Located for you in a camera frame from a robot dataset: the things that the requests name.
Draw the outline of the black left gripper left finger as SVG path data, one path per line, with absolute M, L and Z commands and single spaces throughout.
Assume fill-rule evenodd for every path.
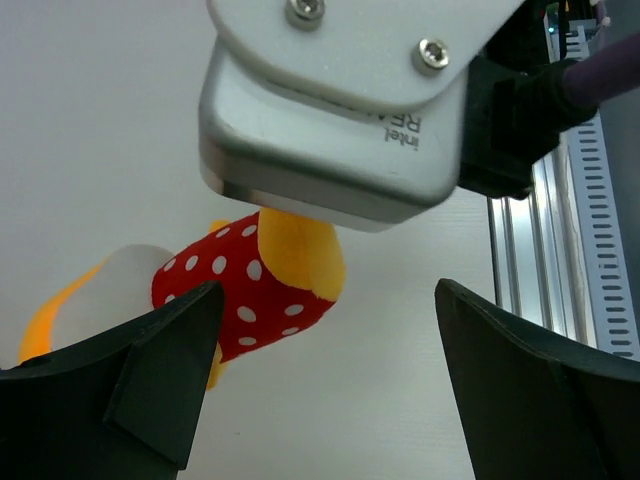
M 207 282 L 1 373 L 4 479 L 175 479 L 187 466 L 224 308 Z

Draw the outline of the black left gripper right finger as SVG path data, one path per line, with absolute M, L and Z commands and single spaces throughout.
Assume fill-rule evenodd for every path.
M 435 306 L 478 479 L 636 479 L 639 364 L 442 279 Z

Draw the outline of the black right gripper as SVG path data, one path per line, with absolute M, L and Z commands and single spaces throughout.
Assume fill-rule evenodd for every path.
M 597 113 L 567 75 L 575 61 L 549 58 L 548 2 L 525 1 L 471 61 L 462 131 L 459 187 L 492 199 L 526 198 L 533 169 L 561 133 Z

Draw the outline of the yellow bear polka dot dress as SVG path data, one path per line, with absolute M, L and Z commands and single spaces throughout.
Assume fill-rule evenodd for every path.
M 333 307 L 346 279 L 334 225 L 262 207 L 219 220 L 178 253 L 119 248 L 46 301 L 19 347 L 25 362 L 158 309 L 208 281 L 224 290 L 224 313 L 208 388 L 230 362 L 301 333 Z

